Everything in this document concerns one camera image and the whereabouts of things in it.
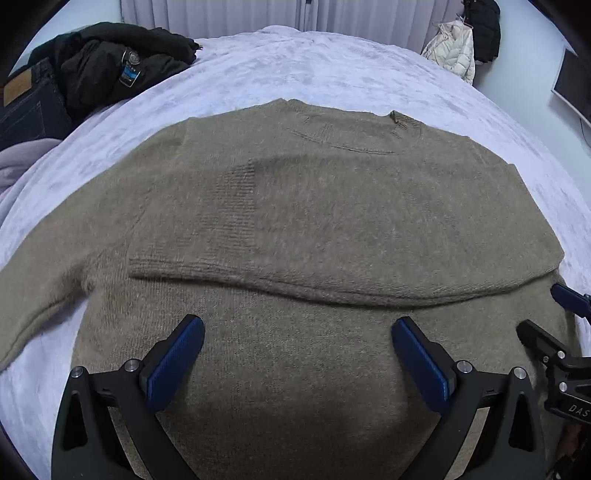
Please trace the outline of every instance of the badge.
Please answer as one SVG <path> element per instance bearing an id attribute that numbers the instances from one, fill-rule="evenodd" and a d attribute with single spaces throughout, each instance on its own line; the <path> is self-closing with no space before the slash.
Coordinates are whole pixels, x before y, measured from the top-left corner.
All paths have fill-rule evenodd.
<path id="1" fill-rule="evenodd" d="M 129 52 L 129 63 L 132 65 L 139 65 L 139 55 L 133 50 Z"/>
<path id="2" fill-rule="evenodd" d="M 131 88 L 141 73 L 141 70 L 138 67 L 140 62 L 141 60 L 139 59 L 137 52 L 134 52 L 131 49 L 125 50 L 123 57 L 121 58 L 123 71 L 119 76 L 119 81 L 126 87 Z"/>

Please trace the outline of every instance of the blue gripper pad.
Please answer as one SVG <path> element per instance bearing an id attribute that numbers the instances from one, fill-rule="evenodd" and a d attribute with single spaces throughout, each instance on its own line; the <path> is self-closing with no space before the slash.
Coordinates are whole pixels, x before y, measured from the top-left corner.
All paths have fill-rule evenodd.
<path id="1" fill-rule="evenodd" d="M 145 356 L 139 384 L 152 413 L 164 410 L 185 374 L 194 364 L 205 340 L 201 318 L 187 315 L 166 340 L 157 342 Z"/>
<path id="2" fill-rule="evenodd" d="M 392 325 L 392 343 L 429 409 L 444 415 L 448 410 L 455 382 L 452 381 L 450 385 L 446 375 L 427 352 L 427 349 L 432 350 L 436 346 L 449 358 L 443 347 L 429 342 L 409 317 L 402 317 Z"/>
<path id="3" fill-rule="evenodd" d="M 555 283 L 550 289 L 550 294 L 554 301 L 565 310 L 573 312 L 581 318 L 591 317 L 591 304 L 589 303 L 589 299 L 580 293 L 565 287 L 560 283 Z"/>

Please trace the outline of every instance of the screw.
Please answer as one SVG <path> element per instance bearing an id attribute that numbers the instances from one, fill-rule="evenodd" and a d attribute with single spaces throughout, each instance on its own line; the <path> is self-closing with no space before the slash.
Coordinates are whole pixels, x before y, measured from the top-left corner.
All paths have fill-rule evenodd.
<path id="1" fill-rule="evenodd" d="M 523 380 L 525 377 L 527 377 L 527 372 L 525 371 L 524 368 L 521 367 L 517 367 L 513 370 L 513 374 L 519 378 L 520 380 Z"/>
<path id="2" fill-rule="evenodd" d="M 139 368 L 139 360 L 137 360 L 136 358 L 127 360 L 124 363 L 123 368 L 125 368 L 125 371 L 127 372 L 135 372 Z"/>
<path id="3" fill-rule="evenodd" d="M 472 364 L 465 360 L 460 360 L 458 363 L 456 363 L 456 367 L 463 374 L 469 374 L 472 371 Z"/>
<path id="4" fill-rule="evenodd" d="M 78 378 L 78 377 L 81 377 L 83 373 L 84 373 L 84 367 L 74 367 L 72 369 L 72 371 L 70 372 L 70 376 L 72 378 Z"/>

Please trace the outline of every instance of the sweater sleeve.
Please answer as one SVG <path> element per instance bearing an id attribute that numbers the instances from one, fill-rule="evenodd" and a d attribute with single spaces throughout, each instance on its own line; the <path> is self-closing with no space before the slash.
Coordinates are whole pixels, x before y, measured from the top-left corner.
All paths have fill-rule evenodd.
<path id="1" fill-rule="evenodd" d="M 137 223 L 156 183 L 146 156 L 174 156 L 184 136 L 184 122 L 156 133 L 27 235 L 0 271 L 0 371 L 62 307 L 92 292 L 96 260 Z"/>

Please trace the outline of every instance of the white curtain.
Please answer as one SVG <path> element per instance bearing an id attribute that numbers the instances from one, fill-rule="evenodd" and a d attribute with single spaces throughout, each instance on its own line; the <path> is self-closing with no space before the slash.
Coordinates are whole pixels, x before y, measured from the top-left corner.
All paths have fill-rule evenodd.
<path id="1" fill-rule="evenodd" d="M 462 0 L 121 0 L 124 22 L 191 38 L 287 25 L 354 35 L 418 53 Z"/>

